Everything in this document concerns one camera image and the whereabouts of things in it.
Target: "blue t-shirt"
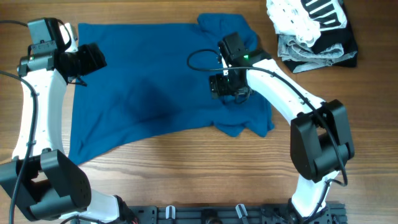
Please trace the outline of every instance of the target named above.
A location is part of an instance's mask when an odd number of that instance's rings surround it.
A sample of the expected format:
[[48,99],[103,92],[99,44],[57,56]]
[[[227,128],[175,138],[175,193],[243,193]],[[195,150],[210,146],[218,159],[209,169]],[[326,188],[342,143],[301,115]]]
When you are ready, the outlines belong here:
[[[260,94],[237,105],[233,97],[211,99],[208,77],[187,67],[199,49],[218,50],[226,35],[239,32],[247,48],[257,35],[243,16],[202,14],[198,24],[79,24],[79,44],[96,42],[106,67],[76,86],[69,158],[86,162],[108,150],[152,136],[215,125],[236,137],[244,128],[266,136],[274,126],[271,106]],[[214,54],[192,58],[220,68]]]

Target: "black bracket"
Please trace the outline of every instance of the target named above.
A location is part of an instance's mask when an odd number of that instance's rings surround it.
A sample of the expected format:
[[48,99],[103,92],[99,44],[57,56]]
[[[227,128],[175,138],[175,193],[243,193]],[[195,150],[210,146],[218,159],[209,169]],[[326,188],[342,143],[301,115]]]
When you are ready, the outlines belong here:
[[[96,43],[81,45],[77,52],[65,52],[72,40],[64,43],[57,19],[37,19],[28,22],[28,27],[33,44],[28,48],[28,55],[19,61],[17,71],[20,77],[44,68],[47,71],[57,69],[65,82],[71,83],[106,66],[105,57]],[[84,86],[85,82],[75,84]]]
[[[345,107],[338,100],[333,100],[323,104],[317,111],[330,127],[345,165],[354,157],[354,144]],[[327,133],[317,133],[319,126],[313,113],[300,114],[290,124],[292,162],[304,178],[314,182],[319,182],[325,175],[340,169]]]
[[[218,43],[221,55],[227,66],[234,67],[252,67],[253,64],[271,59],[271,56],[257,49],[249,51],[237,32],[226,36]],[[249,96],[253,90],[248,86],[246,79],[246,70],[228,70],[228,75],[217,74],[209,77],[211,96],[217,99],[220,96]]]
[[[15,160],[0,165],[0,185],[10,197],[22,162]],[[44,152],[27,162],[16,205],[29,221],[55,220],[64,213],[86,210],[91,202],[90,183],[86,174],[62,152]],[[47,180],[35,182],[33,179],[39,172]]]
[[[265,204],[246,207],[245,222],[249,224],[288,224],[288,204]],[[139,224],[170,224],[166,218],[166,208],[155,206],[129,207],[138,217]],[[243,224],[235,207],[176,207],[176,224]],[[346,224],[345,205],[327,203],[323,213],[320,213],[309,224]]]

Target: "wrinkled fabric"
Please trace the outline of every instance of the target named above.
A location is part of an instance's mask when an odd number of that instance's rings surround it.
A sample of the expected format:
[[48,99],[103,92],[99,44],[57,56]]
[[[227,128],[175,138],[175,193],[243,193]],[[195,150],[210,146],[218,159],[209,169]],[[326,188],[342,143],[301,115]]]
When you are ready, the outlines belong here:
[[278,57],[282,61],[306,62],[297,65],[292,70],[293,73],[304,72],[317,68],[332,66],[333,64],[355,57],[358,51],[344,53],[341,43],[333,44],[319,54],[315,54],[311,48],[305,44],[297,42],[294,36],[280,35],[278,40]]
[[[249,128],[265,137],[274,125],[271,105],[260,94],[237,105],[234,98],[211,99],[208,77],[187,67],[199,49],[218,50],[224,36],[239,32],[247,48],[257,35],[243,16],[202,14],[197,24],[79,24],[79,44],[96,42],[107,66],[76,86],[69,158],[86,162],[108,150],[152,136],[216,126],[236,137]],[[221,68],[216,56],[202,53],[192,64]]]

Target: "folded clothes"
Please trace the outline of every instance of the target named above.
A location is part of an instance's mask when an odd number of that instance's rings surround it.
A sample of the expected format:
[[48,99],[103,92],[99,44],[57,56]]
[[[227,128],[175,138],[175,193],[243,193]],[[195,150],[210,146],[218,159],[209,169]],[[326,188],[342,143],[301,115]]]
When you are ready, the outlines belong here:
[[[79,44],[96,42],[107,66],[76,86],[69,158],[86,162],[108,150],[144,138],[215,125],[230,136],[249,128],[266,136],[274,126],[271,105],[260,94],[242,105],[234,98],[212,100],[214,73],[187,67],[199,49],[218,50],[224,36],[239,32],[247,48],[257,35],[243,16],[202,14],[198,24],[79,24]],[[221,68],[213,54],[192,58],[203,68]]]
[[322,32],[313,47],[298,42],[293,36],[280,35],[278,56],[293,73],[327,66],[355,67],[358,45],[351,24],[346,28]]
[[267,14],[276,34],[293,35],[312,47],[322,31],[346,27],[338,0],[267,0]]

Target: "camera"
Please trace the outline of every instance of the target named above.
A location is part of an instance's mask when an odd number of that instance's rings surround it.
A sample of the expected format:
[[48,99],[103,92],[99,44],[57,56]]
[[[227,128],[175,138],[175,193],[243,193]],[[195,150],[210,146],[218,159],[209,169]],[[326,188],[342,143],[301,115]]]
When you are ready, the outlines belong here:
[[18,75],[24,77],[28,72],[40,69],[57,69],[66,83],[106,66],[105,57],[96,43],[85,44],[77,51],[66,52],[72,44],[72,34],[68,32],[69,42],[64,43],[59,23],[55,18],[41,18],[28,22],[33,44],[28,47],[28,55],[22,57],[17,68]]
[[262,49],[250,51],[247,49],[237,32],[227,35],[218,43],[221,56],[227,64],[228,74],[216,74],[209,77],[211,97],[245,95],[246,98],[254,91],[249,87],[246,70],[254,63],[271,59],[271,55]]

